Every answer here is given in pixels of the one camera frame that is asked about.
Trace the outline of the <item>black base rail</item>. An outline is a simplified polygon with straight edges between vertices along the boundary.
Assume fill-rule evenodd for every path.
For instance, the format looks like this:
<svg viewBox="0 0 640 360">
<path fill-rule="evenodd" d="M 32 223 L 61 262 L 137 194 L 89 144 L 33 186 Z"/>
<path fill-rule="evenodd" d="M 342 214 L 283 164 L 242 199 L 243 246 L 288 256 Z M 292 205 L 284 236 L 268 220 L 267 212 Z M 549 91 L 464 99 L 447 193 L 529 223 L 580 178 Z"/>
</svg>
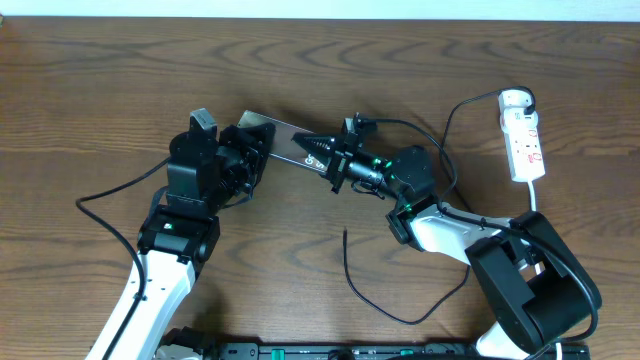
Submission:
<svg viewBox="0 0 640 360">
<path fill-rule="evenodd" d="M 214 360 L 383 360 L 383 359 L 529 359 L 530 354 L 513 345 L 495 343 L 251 343 L 219 344 Z"/>
</svg>

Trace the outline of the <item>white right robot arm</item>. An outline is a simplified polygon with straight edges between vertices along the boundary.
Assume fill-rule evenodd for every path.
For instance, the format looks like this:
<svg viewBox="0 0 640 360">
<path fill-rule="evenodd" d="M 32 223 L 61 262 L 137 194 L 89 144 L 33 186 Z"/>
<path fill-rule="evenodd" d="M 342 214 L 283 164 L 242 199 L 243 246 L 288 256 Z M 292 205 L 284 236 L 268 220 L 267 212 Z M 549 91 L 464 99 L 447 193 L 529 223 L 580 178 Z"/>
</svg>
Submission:
<svg viewBox="0 0 640 360">
<path fill-rule="evenodd" d="M 386 219 L 396 240 L 467 265 L 496 318 L 476 342 L 482 357 L 536 359 L 590 337 L 602 298 L 548 219 L 537 211 L 488 218 L 460 211 L 435 192 L 430 154 L 412 145 L 390 159 L 364 148 L 373 119 L 348 118 L 335 135 L 297 132 L 292 140 L 325 167 L 338 192 L 395 199 Z"/>
</svg>

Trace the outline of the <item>silver smartphone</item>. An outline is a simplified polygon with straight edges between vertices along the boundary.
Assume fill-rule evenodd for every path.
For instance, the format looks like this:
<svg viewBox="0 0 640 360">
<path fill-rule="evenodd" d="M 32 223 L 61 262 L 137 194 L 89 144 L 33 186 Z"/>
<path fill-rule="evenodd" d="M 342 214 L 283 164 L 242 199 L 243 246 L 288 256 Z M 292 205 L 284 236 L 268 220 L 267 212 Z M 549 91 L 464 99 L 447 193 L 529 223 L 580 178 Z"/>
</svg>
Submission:
<svg viewBox="0 0 640 360">
<path fill-rule="evenodd" d="M 270 152 L 272 157 L 318 174 L 326 173 L 326 167 L 320 161 L 293 141 L 296 133 L 311 134 L 311 131 L 249 110 L 243 113 L 238 122 L 241 128 L 262 124 L 275 126 L 274 142 Z"/>
</svg>

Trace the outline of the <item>white power strip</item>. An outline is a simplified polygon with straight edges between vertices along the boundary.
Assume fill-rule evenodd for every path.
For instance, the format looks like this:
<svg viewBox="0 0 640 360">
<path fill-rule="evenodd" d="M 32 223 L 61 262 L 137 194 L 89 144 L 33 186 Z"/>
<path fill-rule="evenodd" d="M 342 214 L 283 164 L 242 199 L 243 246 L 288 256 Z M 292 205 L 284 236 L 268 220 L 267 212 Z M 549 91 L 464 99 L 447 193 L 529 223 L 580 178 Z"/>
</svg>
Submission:
<svg viewBox="0 0 640 360">
<path fill-rule="evenodd" d="M 498 102 L 511 179 L 533 182 L 545 175 L 537 129 L 539 117 L 530 110 L 534 99 L 526 91 L 512 89 L 501 92 Z"/>
</svg>

